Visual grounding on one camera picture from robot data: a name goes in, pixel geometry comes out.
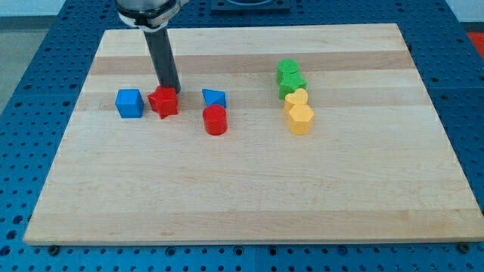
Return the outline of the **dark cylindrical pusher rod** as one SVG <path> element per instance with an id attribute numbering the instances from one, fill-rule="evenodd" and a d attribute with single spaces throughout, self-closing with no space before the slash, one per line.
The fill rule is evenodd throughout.
<path id="1" fill-rule="evenodd" d="M 164 88 L 174 88 L 175 93 L 178 94 L 181 85 L 167 29 L 162 28 L 156 32 L 145 32 L 144 37 L 159 85 Z"/>

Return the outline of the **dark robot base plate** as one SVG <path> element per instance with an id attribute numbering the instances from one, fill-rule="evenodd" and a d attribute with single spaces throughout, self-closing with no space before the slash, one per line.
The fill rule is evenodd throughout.
<path id="1" fill-rule="evenodd" d="M 212 14 L 227 14 L 230 12 L 260 12 L 260 11 L 290 11 L 291 0 L 212 0 Z"/>

